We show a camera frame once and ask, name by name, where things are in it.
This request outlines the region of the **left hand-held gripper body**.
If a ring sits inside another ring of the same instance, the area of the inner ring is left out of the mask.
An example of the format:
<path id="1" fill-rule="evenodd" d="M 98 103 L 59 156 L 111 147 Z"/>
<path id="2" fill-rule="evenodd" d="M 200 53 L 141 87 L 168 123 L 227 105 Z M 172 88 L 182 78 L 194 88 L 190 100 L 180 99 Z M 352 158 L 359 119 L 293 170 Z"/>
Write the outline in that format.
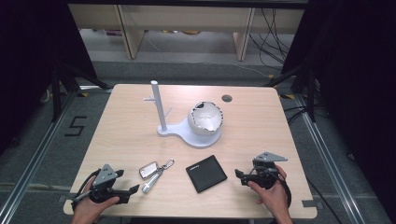
<path id="1" fill-rule="evenodd" d="M 78 193 L 72 199 L 72 204 L 78 204 L 84 198 L 89 197 L 95 203 L 102 203 L 112 197 L 119 197 L 118 204 L 128 203 L 130 196 L 122 195 L 122 190 L 113 189 L 113 185 L 118 177 L 109 164 L 105 164 L 101 169 L 92 172 L 81 185 Z M 88 191 L 84 192 L 87 183 L 94 177 Z"/>

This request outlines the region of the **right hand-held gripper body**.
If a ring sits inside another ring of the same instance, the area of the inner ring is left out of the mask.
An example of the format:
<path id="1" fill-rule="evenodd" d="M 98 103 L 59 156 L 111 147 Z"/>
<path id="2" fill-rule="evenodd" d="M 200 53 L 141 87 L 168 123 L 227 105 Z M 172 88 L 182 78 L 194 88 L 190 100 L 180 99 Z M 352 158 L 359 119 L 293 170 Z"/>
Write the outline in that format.
<path id="1" fill-rule="evenodd" d="M 246 177 L 246 182 L 252 181 L 260 187 L 270 189 L 279 179 L 279 171 L 276 161 L 287 161 L 288 159 L 274 153 L 263 152 L 252 160 L 253 168 Z"/>

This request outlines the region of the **person's right hand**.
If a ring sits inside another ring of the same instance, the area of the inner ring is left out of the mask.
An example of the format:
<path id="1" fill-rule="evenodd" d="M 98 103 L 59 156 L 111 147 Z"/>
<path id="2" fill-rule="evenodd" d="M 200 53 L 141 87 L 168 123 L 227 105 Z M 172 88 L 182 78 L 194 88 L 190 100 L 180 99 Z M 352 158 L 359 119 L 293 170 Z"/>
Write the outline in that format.
<path id="1" fill-rule="evenodd" d="M 274 218 L 291 219 L 288 206 L 288 195 L 280 181 L 276 181 L 270 189 L 263 189 L 252 181 L 248 182 L 248 186 L 259 195 L 256 204 L 263 203 Z"/>

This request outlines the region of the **person's left hand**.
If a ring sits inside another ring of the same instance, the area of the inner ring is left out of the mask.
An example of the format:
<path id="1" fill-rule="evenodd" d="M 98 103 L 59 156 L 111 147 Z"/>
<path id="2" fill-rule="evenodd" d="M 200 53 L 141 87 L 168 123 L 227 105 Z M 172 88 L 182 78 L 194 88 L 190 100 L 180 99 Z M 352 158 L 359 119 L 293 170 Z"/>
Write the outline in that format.
<path id="1" fill-rule="evenodd" d="M 95 203 L 89 197 L 84 198 L 76 206 L 72 219 L 99 220 L 100 215 L 119 200 L 119 197 L 112 197 L 105 202 Z"/>

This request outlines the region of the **black wallet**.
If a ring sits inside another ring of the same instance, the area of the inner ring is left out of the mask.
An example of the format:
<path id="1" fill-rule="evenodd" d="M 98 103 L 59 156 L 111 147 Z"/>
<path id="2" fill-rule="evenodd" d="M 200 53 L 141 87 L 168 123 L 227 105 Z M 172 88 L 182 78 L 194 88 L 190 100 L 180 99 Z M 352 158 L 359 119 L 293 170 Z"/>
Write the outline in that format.
<path id="1" fill-rule="evenodd" d="M 187 167 L 186 172 L 198 193 L 228 178 L 214 155 Z"/>

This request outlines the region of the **white bowl with silver lining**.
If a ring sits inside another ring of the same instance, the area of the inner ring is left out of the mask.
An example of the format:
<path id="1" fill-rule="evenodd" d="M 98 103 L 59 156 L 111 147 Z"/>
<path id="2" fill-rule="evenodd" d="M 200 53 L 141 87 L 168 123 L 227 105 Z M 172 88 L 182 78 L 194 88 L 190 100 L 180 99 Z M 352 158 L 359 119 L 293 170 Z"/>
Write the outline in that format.
<path id="1" fill-rule="evenodd" d="M 188 124 L 199 135 L 214 135 L 222 123 L 223 112 L 212 102 L 199 102 L 188 113 Z"/>

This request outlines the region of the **white stand with pole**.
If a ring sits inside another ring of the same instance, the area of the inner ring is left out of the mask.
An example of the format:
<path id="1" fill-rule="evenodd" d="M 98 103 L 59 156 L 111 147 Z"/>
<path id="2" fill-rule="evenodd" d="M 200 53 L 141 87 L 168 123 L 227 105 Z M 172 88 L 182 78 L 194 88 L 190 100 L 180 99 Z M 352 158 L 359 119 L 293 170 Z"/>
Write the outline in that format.
<path id="1" fill-rule="evenodd" d="M 157 128 L 157 134 L 159 136 L 177 136 L 182 139 L 187 145 L 195 148 L 207 148 L 211 147 L 218 142 L 221 136 L 220 130 L 214 135 L 199 135 L 196 134 L 188 124 L 188 114 L 180 123 L 170 124 L 166 122 L 165 117 L 170 112 L 164 112 L 163 103 L 161 98 L 161 92 L 159 88 L 159 83 L 156 80 L 151 80 L 150 85 L 152 88 L 153 96 L 146 98 L 146 101 L 151 101 L 156 105 L 160 125 Z"/>

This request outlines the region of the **black tripod stand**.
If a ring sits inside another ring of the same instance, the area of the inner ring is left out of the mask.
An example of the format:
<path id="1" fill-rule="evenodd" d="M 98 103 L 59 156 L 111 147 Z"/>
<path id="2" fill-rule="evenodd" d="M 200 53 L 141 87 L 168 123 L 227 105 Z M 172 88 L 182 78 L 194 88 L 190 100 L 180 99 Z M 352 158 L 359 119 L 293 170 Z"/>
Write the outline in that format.
<path id="1" fill-rule="evenodd" d="M 111 90 L 112 86 L 99 80 L 95 73 L 90 75 L 83 70 L 68 64 L 68 63 L 56 63 L 53 66 L 51 74 L 51 87 L 52 87 L 52 101 L 53 101 L 53 115 L 52 120 L 55 121 L 61 116 L 62 113 L 62 100 L 61 100 L 61 86 L 64 86 L 68 93 L 77 93 L 81 90 L 81 87 L 76 82 L 77 77 L 91 82 L 97 86 L 100 90 Z"/>
<path id="2" fill-rule="evenodd" d="M 298 65 L 295 68 L 290 69 L 288 72 L 282 74 L 280 77 L 271 80 L 269 83 L 264 84 L 264 87 L 274 87 L 275 85 L 291 78 L 295 77 L 291 84 L 291 91 L 293 93 L 307 93 L 307 105 L 305 111 L 312 122 L 315 122 L 314 115 L 314 97 L 315 97 L 315 74 L 313 69 L 308 65 Z"/>

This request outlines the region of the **black curtain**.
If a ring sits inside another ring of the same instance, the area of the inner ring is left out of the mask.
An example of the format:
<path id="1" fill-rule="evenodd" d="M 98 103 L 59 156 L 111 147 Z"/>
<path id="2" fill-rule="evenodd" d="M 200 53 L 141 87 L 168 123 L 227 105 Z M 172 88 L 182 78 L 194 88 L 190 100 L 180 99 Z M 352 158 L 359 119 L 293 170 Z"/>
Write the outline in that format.
<path id="1" fill-rule="evenodd" d="M 396 0 L 302 0 L 285 62 L 312 68 L 332 120 L 396 224 Z"/>
<path id="2" fill-rule="evenodd" d="M 31 117 L 52 73 L 95 77 L 67 0 L 0 0 L 0 155 Z"/>

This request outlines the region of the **light wooden desk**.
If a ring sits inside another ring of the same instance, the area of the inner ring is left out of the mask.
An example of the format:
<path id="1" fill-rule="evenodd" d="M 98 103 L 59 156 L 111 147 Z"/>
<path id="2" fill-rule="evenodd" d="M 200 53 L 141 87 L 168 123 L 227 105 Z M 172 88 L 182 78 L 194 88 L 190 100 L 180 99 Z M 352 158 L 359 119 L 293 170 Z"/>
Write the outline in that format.
<path id="1" fill-rule="evenodd" d="M 291 35 L 303 16 L 301 9 L 241 7 L 160 7 L 70 4 L 80 29 L 119 30 L 126 55 L 133 59 L 146 30 L 225 32 L 233 35 L 236 58 L 245 59 L 248 35 L 271 30 Z"/>

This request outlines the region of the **silver keychain with fob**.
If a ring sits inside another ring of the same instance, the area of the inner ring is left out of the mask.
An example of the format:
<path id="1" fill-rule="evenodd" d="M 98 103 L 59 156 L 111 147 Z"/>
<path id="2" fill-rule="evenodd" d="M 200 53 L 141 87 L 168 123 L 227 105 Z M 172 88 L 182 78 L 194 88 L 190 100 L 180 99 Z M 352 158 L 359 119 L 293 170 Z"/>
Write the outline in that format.
<path id="1" fill-rule="evenodd" d="M 160 179 L 163 172 L 169 169 L 175 163 L 174 159 L 169 159 L 162 166 L 158 165 L 158 162 L 151 162 L 139 169 L 139 174 L 143 180 L 146 180 L 142 191 L 144 193 L 149 193 L 149 191 L 154 187 L 156 182 Z"/>

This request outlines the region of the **aluminium floor rail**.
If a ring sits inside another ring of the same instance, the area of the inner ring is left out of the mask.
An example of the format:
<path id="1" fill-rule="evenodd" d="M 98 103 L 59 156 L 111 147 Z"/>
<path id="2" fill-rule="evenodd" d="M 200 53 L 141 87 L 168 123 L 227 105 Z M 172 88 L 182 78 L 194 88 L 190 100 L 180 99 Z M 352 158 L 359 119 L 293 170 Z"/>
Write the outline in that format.
<path id="1" fill-rule="evenodd" d="M 316 145 L 318 154 L 320 155 L 334 188 L 344 206 L 346 213 L 352 224 L 366 224 L 365 219 L 354 199 L 345 179 L 342 177 L 330 150 L 328 149 L 317 124 L 311 119 L 307 112 L 303 113 L 304 123 L 310 132 L 310 135 Z"/>
<path id="2" fill-rule="evenodd" d="M 29 162 L 24 167 L 23 173 L 19 177 L 18 181 L 13 185 L 12 191 L 7 196 L 7 199 L 0 207 L 0 224 L 8 224 L 13 218 L 21 200 L 29 188 L 31 180 L 35 176 L 41 162 L 47 154 L 56 133 L 61 126 L 64 116 L 77 97 L 75 92 L 68 93 L 64 97 L 64 101 L 61 103 L 61 111 L 56 118 L 49 124 L 44 136 L 41 138 L 39 145 L 35 149 L 35 153 L 32 155 Z"/>

